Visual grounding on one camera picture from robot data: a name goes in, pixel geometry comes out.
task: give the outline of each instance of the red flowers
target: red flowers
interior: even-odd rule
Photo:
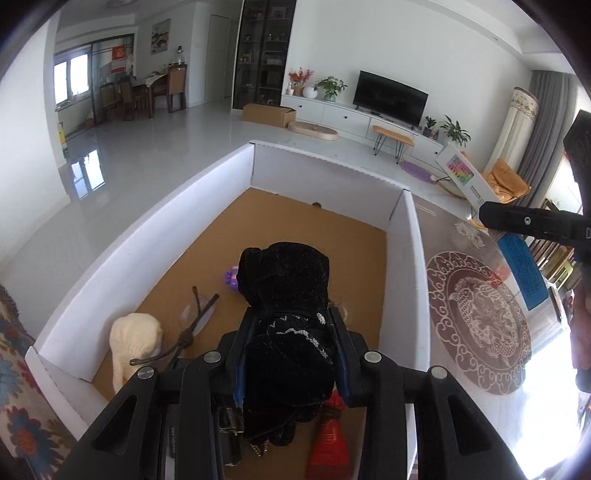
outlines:
[[[295,86],[304,86],[304,84],[310,80],[310,77],[314,75],[314,70],[302,70],[300,67],[299,72],[290,72],[290,79]]]

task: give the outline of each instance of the wooden bench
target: wooden bench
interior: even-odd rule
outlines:
[[[374,132],[378,134],[374,144],[374,155],[377,155],[379,151],[382,150],[387,138],[391,138],[396,142],[396,146],[394,147],[394,153],[397,159],[396,163],[400,161],[400,155],[402,155],[408,147],[414,147],[413,139],[410,137],[380,127],[379,125],[374,125],[373,128]]]

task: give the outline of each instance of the window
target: window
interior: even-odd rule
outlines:
[[[53,67],[53,81],[56,87],[56,105],[68,100],[66,63],[67,62],[63,61]]]
[[[53,80],[58,108],[90,95],[88,71],[88,49],[78,49],[56,56]]]

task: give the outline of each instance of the metal screw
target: metal screw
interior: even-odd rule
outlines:
[[[447,377],[447,370],[443,367],[433,367],[431,369],[431,375],[439,380],[442,380]]]
[[[378,364],[382,360],[382,355],[378,352],[369,351],[363,356],[363,358],[365,358],[370,364]]]
[[[142,380],[147,380],[154,376],[154,369],[152,367],[142,367],[138,370],[138,377]]]
[[[212,350],[211,352],[207,352],[205,354],[205,356],[203,357],[203,359],[208,364],[215,364],[215,363],[219,362],[222,359],[222,354],[220,352],[217,352],[215,350]]]

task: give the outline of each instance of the brown cardboard floor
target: brown cardboard floor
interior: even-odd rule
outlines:
[[[311,245],[330,258],[330,299],[344,304],[348,312],[347,327],[361,333],[370,348],[376,348],[384,302],[385,232],[305,203],[249,189],[195,240],[138,308],[138,312],[149,313],[162,324],[163,349],[174,343],[181,331],[179,317],[193,297],[192,285],[197,286],[201,295],[211,298],[219,293],[220,299],[209,323],[185,356],[195,357],[215,349],[224,333],[236,330],[248,304],[239,293],[228,289],[223,274],[238,264],[245,248],[266,248],[280,241]],[[92,383],[110,400],[111,382],[109,353]],[[343,412],[341,418],[352,454],[362,437],[363,415],[362,409],[355,408]],[[315,425],[316,421],[299,425],[289,447],[271,446],[262,459],[242,443],[242,462],[236,467],[226,467],[226,477],[233,480],[304,478]]]

